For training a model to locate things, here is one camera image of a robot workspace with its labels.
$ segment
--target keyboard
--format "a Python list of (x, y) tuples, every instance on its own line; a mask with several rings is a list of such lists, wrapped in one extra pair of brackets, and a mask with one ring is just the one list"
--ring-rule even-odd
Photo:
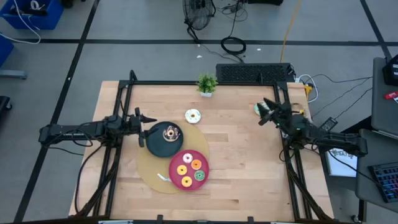
[(383, 200), (386, 203), (398, 202), (398, 162), (369, 166), (369, 170), (373, 178), (384, 187), (378, 187)]
[(217, 64), (219, 82), (264, 83), (294, 82), (295, 72), (289, 63)]

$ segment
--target floor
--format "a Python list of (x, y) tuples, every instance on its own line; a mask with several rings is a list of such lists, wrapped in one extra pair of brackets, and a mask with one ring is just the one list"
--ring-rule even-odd
[[(231, 2), (215, 0), (215, 5)], [(295, 4), (296, 0), (285, 0), (281, 6), (246, 5), (248, 18), (237, 22), (233, 32), (248, 40), (246, 63), (279, 62)], [(333, 80), (369, 77), (374, 57), (398, 54), (398, 32), (393, 29), (397, 8), (396, 0), (302, 0), (284, 61), (299, 75), (322, 73)], [(210, 50), (222, 54), (218, 41), (231, 32), (231, 26), (232, 20), (217, 12), (198, 36)], [(13, 38), (35, 38), (2, 19), (0, 31)], [(81, 157), (49, 151), (37, 182), (33, 178), (28, 183), (40, 152), (38, 130), (51, 121), (90, 121), (103, 80), (127, 79), (130, 69), (140, 80), (196, 80), (199, 73), (215, 73), (217, 63), (232, 63), (189, 41), (181, 1), (75, 1), (73, 8), (64, 10), (55, 30), (42, 30), (40, 35), (39, 45), (15, 44), (1, 67), (25, 70), (29, 77), (0, 81), (0, 95), (10, 96), (14, 105), (0, 129), (0, 177), (5, 180), (0, 184), (0, 223), (68, 215)], [(323, 77), (315, 82), (320, 95), (310, 104), (312, 114), (361, 83), (331, 83)], [(370, 87), (368, 80), (346, 94), (316, 115), (315, 124), (340, 114)], [(338, 118), (334, 131), (368, 117), (370, 108), (368, 93)], [(354, 181), (329, 176), (326, 180), (335, 217), (349, 222), (358, 209)], [(368, 223), (387, 220), (398, 220), (398, 214), (368, 205)]]

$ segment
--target pink plate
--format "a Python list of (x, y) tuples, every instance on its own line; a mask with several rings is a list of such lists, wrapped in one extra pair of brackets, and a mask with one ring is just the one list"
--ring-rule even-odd
[[(185, 153), (190, 153), (193, 156), (193, 160), (198, 159), (201, 162), (201, 167), (199, 170), (202, 170), (205, 173), (205, 179), (203, 181), (197, 181), (195, 179), (195, 172), (191, 166), (191, 163), (187, 164), (183, 161), (182, 157)], [(187, 173), (185, 175), (179, 175), (177, 173), (177, 167), (179, 165), (185, 165), (187, 167)], [(207, 159), (202, 155), (202, 153), (195, 151), (195, 150), (182, 150), (177, 153), (173, 159), (170, 161), (169, 165), (169, 176), (172, 180), (173, 184), (181, 190), (198, 190), (209, 177), (209, 163)], [(189, 176), (192, 179), (192, 185), (189, 187), (184, 187), (181, 183), (182, 177)]]

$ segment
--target small plant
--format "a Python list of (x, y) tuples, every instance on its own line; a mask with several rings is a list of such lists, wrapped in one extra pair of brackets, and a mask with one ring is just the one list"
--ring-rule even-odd
[(218, 84), (217, 78), (213, 74), (200, 74), (198, 82), (198, 91), (201, 93), (213, 93)]

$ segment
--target blue bin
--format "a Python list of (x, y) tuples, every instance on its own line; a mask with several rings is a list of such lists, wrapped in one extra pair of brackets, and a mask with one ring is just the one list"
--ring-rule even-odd
[[(30, 0), (16, 0), (19, 9), (28, 5), (30, 7)], [(30, 21), (29, 16), (21, 15), (23, 20), (30, 26), (30, 28), (35, 29), (36, 26), (39, 29), (53, 30), (57, 26), (58, 21), (61, 18), (63, 7), (60, 0), (37, 0), (39, 5), (45, 4), (47, 6), (47, 16), (31, 16)], [(7, 0), (0, 11), (0, 17), (3, 17), (13, 28), (15, 29), (28, 29), (26, 25), (21, 21), (18, 15), (11, 15), (9, 11), (14, 5), (14, 0)]]
[(0, 67), (11, 53), (14, 45), (3, 36), (0, 35)]

